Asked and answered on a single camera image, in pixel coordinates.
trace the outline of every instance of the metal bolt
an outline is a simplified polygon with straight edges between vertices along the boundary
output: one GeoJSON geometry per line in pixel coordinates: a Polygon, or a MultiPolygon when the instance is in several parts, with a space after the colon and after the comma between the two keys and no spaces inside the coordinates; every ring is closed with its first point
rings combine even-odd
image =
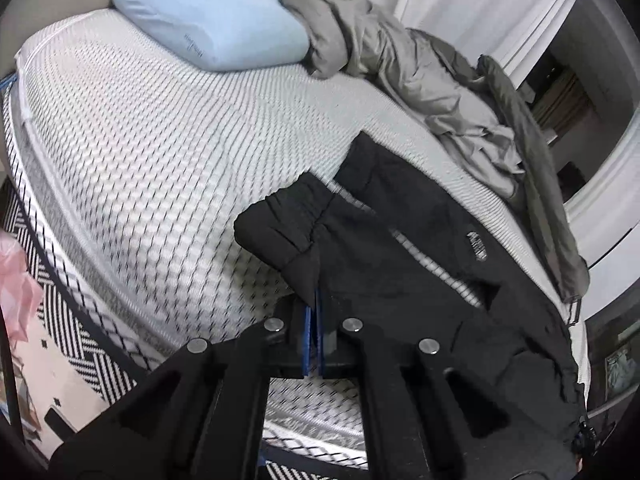
{"type": "Polygon", "coordinates": [[[207,345],[207,340],[199,337],[187,343],[187,350],[192,354],[202,354],[207,349],[207,345]]]}
{"type": "Polygon", "coordinates": [[[284,321],[277,317],[270,317],[267,321],[264,322],[264,327],[269,332],[279,332],[284,328],[284,321]]]}
{"type": "Polygon", "coordinates": [[[423,339],[418,343],[418,348],[420,352],[433,355],[437,354],[438,350],[440,350],[440,343],[435,339],[423,339]]]}
{"type": "Polygon", "coordinates": [[[342,322],[342,328],[347,332],[359,332],[362,327],[363,323],[357,317],[348,317],[342,322]]]}

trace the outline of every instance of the blanket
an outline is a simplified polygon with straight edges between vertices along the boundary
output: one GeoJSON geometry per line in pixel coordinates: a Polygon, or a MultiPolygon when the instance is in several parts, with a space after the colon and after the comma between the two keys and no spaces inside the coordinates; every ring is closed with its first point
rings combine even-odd
{"type": "Polygon", "coordinates": [[[280,0],[305,25],[310,73],[366,77],[429,132],[453,160],[505,199],[530,229],[565,303],[583,297],[586,264],[569,229],[551,156],[499,65],[478,70],[455,48],[404,28],[369,0],[280,0]]]}

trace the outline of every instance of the curtain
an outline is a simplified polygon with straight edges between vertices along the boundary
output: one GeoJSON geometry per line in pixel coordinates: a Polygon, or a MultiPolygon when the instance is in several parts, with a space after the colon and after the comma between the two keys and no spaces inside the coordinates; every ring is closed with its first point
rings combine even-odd
{"type": "Polygon", "coordinates": [[[575,0],[397,0],[406,27],[449,41],[474,64],[494,57],[517,87],[546,50],[575,0]]]}

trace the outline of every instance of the pink bag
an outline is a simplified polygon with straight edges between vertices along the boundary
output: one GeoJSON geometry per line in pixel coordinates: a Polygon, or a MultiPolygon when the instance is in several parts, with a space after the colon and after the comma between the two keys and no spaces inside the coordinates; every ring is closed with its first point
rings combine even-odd
{"type": "Polygon", "coordinates": [[[27,341],[27,325],[35,316],[44,291],[27,272],[18,240],[0,230],[0,307],[9,341],[27,341]]]}

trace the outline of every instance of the light blue pillowcase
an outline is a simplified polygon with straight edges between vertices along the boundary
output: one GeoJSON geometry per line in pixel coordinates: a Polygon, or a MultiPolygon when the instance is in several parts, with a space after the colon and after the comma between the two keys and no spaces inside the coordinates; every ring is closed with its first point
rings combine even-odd
{"type": "Polygon", "coordinates": [[[303,59],[305,27],[278,0],[113,0],[139,28],[204,70],[247,70],[303,59]]]}

